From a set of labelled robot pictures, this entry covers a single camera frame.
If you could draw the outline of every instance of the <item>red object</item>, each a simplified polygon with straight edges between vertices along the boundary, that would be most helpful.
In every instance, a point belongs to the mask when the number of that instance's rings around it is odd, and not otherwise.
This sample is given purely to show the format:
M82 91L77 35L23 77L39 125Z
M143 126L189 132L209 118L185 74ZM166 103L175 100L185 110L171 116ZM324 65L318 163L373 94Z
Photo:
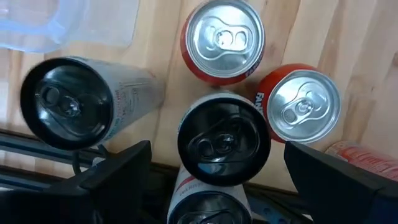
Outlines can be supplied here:
M267 124L269 124L268 121L268 115L267 115L267 105L269 101L269 96L271 95L271 92L275 88L275 86L286 76L290 75L296 70L313 70L313 71L318 71L316 68L302 64L302 63L293 63L293 64L288 64L288 65L283 65L274 71L270 72L265 78L263 78L258 86L258 91L256 94L256 99L254 100L254 103L258 110L262 111L264 117L267 120ZM271 138L275 141L285 143L285 140L281 139L274 130L272 130L271 127L269 127L271 131Z
M213 85L231 85L234 83L238 83L238 82L244 80L245 78L247 78L248 76L250 76L255 71L255 69L260 65L262 56L264 55L265 44L264 44L264 48L262 49L261 56L259 57L257 62L255 64L253 64L253 66L251 68L249 68L247 71L245 71L244 73L242 73L240 75L236 75L234 77L228 77L228 78L215 77L211 74L207 74L206 72L200 70L195 65L191 56L188 53L188 49L187 49L187 45L186 45L188 23L195 11L196 11L196 9L193 12L191 12L191 14L188 16L187 20L185 21L184 26L182 27L181 38L180 38L180 48L181 48L182 58L184 59L185 64L187 65L189 70L191 70L191 72L196 77L200 78L201 80L203 80L205 82L211 83Z
M340 141L330 146L326 152L350 164L398 181L398 160L368 149L352 141Z

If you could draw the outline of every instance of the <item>black can top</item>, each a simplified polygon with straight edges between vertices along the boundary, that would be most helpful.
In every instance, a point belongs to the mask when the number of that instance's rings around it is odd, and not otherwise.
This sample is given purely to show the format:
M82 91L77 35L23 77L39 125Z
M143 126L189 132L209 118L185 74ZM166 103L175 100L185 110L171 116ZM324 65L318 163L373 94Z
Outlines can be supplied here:
M271 149L266 121L235 98L208 100L183 119L178 152L189 173L212 185L238 185L254 177Z
M171 213L168 224L250 224L249 211L222 192L199 192L183 199Z
M83 149L100 141L111 122L112 104L100 76L70 58L38 64L21 88L21 110L28 127L59 149Z

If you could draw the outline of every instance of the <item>silver can top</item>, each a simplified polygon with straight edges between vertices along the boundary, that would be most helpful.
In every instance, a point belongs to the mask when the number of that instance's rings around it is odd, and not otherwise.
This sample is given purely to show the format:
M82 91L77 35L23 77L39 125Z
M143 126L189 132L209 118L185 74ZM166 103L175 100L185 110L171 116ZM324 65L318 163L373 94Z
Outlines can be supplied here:
M195 65L218 78L248 71L262 56L264 27L246 2L209 1L198 7L187 27L186 45Z
M341 111L338 90L326 75L296 70L271 92L267 105L269 124L286 141L315 142L336 125Z

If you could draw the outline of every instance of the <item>red and white can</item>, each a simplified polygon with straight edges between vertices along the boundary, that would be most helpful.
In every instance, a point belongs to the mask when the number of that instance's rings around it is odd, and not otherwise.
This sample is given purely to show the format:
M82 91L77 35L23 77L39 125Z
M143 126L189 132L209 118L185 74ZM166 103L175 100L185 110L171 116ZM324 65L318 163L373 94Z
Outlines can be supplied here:
M242 185L218 187L206 184L181 166L167 214L168 224L251 222Z
M341 111L333 81L301 63L283 65L263 78L254 101L271 127L271 138L282 143L321 139L336 125Z
M340 141L326 152L374 174L398 181L398 159L366 148L353 141Z
M248 3L212 0L189 15L180 46L185 63L198 78L229 85L244 80L258 67L265 39L261 18Z

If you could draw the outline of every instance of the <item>soda can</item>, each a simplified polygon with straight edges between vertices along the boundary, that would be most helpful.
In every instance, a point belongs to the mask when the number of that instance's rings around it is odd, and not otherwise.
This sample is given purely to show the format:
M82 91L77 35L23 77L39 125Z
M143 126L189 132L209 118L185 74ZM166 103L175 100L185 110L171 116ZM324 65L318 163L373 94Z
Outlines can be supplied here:
M199 5L181 33L182 57L198 78L213 85L240 82L255 71L266 35L258 13L245 1Z
M181 166L167 223L252 223L252 217L242 185L209 185L194 178Z
M326 136L336 125L341 98L330 78L304 64L283 65L259 84L255 104L274 140L302 144Z
M374 174L398 181L397 159L361 146L356 142L336 142L325 153Z
M21 87L22 115L50 146L101 144L158 107L164 84L145 70L81 57L43 61Z
M183 165L197 179L232 186L262 169L271 137L253 103L234 93L218 92L191 105L180 123L177 146Z

